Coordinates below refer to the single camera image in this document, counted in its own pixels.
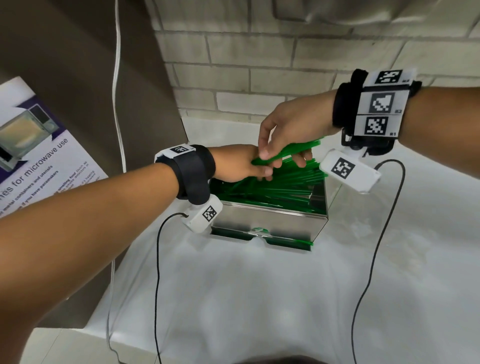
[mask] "finger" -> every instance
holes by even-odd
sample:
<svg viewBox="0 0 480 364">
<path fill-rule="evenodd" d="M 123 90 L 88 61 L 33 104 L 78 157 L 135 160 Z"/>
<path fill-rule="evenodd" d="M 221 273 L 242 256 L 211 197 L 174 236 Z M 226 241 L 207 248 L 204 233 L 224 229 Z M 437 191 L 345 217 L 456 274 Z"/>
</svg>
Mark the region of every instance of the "finger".
<svg viewBox="0 0 480 364">
<path fill-rule="evenodd" d="M 300 154 L 292 155 L 292 159 L 300 168 L 304 168 L 307 165 L 307 162 Z"/>
<path fill-rule="evenodd" d="M 272 168 L 280 168 L 282 166 L 282 158 L 274 160 L 272 163 L 270 163 L 270 167 Z"/>
<path fill-rule="evenodd" d="M 313 154 L 312 150 L 304 150 L 303 152 L 300 153 L 300 155 L 305 159 L 305 160 L 312 160 L 313 159 Z"/>
<path fill-rule="evenodd" d="M 250 175 L 253 177 L 269 177 L 273 174 L 273 168 L 270 166 L 254 166 L 250 167 Z"/>
<path fill-rule="evenodd" d="M 258 150 L 262 151 L 268 145 L 271 131 L 276 127 L 276 122 L 271 113 L 260 124 L 260 132 L 258 134 Z"/>
<path fill-rule="evenodd" d="M 288 144 L 288 136 L 285 133 L 283 128 L 276 127 L 270 143 L 263 149 L 260 150 L 260 158 L 267 160 L 269 158 L 275 157 L 281 150 L 286 147 Z"/>
</svg>

